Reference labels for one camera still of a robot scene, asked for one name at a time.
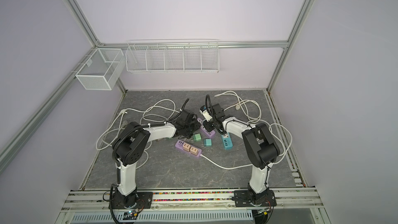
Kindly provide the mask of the teal power strip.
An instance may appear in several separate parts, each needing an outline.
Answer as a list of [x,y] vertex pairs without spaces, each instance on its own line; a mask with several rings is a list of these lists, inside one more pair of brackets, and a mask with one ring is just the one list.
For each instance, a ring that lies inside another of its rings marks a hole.
[[233,148],[233,143],[230,137],[229,133],[226,133],[221,136],[222,137],[222,142],[225,150],[230,150]]

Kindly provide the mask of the purple power strip front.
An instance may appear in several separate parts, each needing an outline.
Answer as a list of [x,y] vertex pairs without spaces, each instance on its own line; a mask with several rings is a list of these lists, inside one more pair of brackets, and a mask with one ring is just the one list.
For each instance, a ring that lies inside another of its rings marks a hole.
[[175,148],[185,154],[192,157],[199,158],[202,154],[202,150],[196,146],[186,143],[182,140],[178,140],[175,144]]

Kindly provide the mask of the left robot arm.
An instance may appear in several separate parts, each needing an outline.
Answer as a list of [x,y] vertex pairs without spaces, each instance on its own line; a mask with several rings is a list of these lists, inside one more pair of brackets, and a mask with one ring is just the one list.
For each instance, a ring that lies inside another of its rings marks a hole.
[[200,126],[197,115],[189,110],[182,110],[176,117],[162,123],[129,123],[113,145],[112,159],[117,168],[117,183],[111,191],[110,205],[119,209],[136,205],[137,162],[144,154],[147,143],[179,136],[189,139]]

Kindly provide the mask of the green plug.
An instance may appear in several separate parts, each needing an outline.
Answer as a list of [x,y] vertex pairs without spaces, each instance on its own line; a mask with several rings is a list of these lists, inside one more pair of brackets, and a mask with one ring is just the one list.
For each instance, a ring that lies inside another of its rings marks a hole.
[[199,142],[199,141],[202,140],[202,137],[201,137],[201,135],[200,135],[199,133],[197,133],[197,134],[194,134],[194,135],[193,135],[193,140],[194,140],[195,142]]

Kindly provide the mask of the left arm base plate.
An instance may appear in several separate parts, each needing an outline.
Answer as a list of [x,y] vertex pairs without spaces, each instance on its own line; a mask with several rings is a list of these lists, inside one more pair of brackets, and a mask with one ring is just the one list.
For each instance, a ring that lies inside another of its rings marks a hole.
[[116,192],[112,195],[110,206],[112,209],[146,209],[151,207],[152,199],[152,192],[133,192],[128,196]]

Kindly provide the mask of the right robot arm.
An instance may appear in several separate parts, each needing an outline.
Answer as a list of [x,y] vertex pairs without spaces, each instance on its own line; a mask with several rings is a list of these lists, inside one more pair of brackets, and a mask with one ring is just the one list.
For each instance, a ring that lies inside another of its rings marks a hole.
[[247,156],[252,163],[251,178],[247,196],[236,196],[235,199],[254,206],[275,206],[275,195],[269,188],[268,180],[271,168],[280,155],[280,148],[267,125],[253,125],[226,115],[219,104],[204,105],[200,108],[200,113],[205,118],[203,125],[207,131],[217,130],[223,135],[233,134],[244,142]]

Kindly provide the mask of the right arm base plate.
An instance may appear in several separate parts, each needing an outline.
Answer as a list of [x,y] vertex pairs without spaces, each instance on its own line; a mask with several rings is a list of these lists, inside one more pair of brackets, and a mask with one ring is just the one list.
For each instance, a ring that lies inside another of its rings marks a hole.
[[236,190],[232,200],[236,207],[275,207],[277,205],[275,194],[270,189],[259,194],[251,190]]

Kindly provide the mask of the purple power strip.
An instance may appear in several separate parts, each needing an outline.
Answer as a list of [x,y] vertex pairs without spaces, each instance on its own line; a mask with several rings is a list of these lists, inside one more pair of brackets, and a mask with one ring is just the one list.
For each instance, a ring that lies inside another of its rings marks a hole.
[[205,128],[204,125],[203,125],[203,120],[202,120],[201,118],[198,118],[197,121],[198,121],[198,123],[200,124],[200,129],[201,129],[201,131],[202,131],[209,139],[212,139],[212,138],[216,135],[215,130],[212,130],[212,131],[210,131],[210,132],[206,130],[206,128]]
[[199,158],[202,154],[202,150],[196,146],[186,143],[182,140],[178,140],[175,144],[175,148],[185,154],[192,157]]

